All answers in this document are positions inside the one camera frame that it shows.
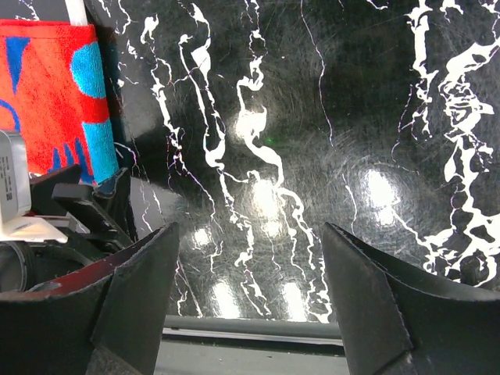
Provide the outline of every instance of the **white plastic part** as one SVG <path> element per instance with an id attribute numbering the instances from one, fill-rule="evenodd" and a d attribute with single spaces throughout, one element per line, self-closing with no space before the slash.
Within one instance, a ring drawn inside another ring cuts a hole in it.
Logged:
<path id="1" fill-rule="evenodd" d="M 47 220 L 24 216 L 30 209 L 26 145 L 19 133 L 0 130 L 0 242 L 68 242 Z"/>
<path id="2" fill-rule="evenodd" d="M 68 9 L 68 16 L 70 16 L 70 23 L 73 26 L 88 25 L 84 0 L 66 0 L 66 8 Z"/>
<path id="3" fill-rule="evenodd" d="M 41 217 L 21 216 L 6 223 L 3 223 L 0 217 L 0 242 L 44 242 L 49 240 L 65 244 L 68 242 L 68 237 Z"/>

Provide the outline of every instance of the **red towel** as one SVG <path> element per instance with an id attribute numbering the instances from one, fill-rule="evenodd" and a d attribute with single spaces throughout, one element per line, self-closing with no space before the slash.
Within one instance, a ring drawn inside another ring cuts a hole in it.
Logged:
<path id="1" fill-rule="evenodd" d="M 118 166 L 94 27 L 0 20 L 0 51 L 0 128 L 21 132 L 29 171 L 78 163 L 85 182 L 110 177 Z"/>

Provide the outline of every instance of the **black marble surface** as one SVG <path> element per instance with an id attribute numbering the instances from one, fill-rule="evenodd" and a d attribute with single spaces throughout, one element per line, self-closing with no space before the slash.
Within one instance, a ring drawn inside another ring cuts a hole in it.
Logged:
<path id="1" fill-rule="evenodd" d="M 498 289 L 497 0 L 86 4 L 171 314 L 335 321 L 326 221 Z"/>

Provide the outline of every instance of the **marble pattern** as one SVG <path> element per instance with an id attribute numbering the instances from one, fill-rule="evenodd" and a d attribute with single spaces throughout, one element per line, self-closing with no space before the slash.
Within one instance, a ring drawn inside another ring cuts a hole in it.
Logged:
<path id="1" fill-rule="evenodd" d="M 181 223 L 170 313 L 335 321 L 326 221 L 498 289 L 496 0 L 86 3 L 141 236 Z"/>

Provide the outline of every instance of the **blue pattern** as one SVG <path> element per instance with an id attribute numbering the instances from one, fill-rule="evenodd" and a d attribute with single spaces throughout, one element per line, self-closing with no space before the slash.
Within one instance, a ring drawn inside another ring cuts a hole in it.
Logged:
<path id="1" fill-rule="evenodd" d="M 70 69 L 83 94 L 96 99 L 106 97 L 101 55 L 96 41 L 75 51 Z"/>
<path id="2" fill-rule="evenodd" d="M 94 176 L 92 176 L 88 170 L 87 161 L 85 160 L 84 154 L 84 146 L 81 144 L 79 139 L 75 140 L 75 149 L 77 151 L 78 165 L 81 168 L 81 180 L 85 184 L 93 184 Z M 64 144 L 64 155 L 66 157 L 66 165 L 71 166 L 75 163 L 75 159 L 73 154 L 71 153 L 70 147 L 67 143 Z M 59 170 L 62 167 L 61 163 L 61 155 L 59 154 L 59 150 L 54 148 L 52 150 L 52 168 L 48 170 L 49 172 L 53 172 L 54 170 Z"/>
<path id="3" fill-rule="evenodd" d="M 21 122 L 19 120 L 19 116 L 17 116 L 16 110 L 5 100 L 0 99 L 0 107 L 3 107 L 7 110 L 9 110 L 10 114 L 12 115 L 12 118 L 14 119 L 14 126 L 16 127 L 16 131 L 21 131 Z"/>
<path id="4" fill-rule="evenodd" d="M 83 123 L 95 182 L 100 184 L 118 170 L 113 131 L 109 119 L 104 123 Z"/>
<path id="5" fill-rule="evenodd" d="M 30 39 L 28 37 L 8 37 L 5 40 L 7 44 L 7 63 L 9 64 L 10 79 L 12 80 L 12 91 L 17 93 L 17 84 L 21 77 L 23 68 L 23 52 Z"/>

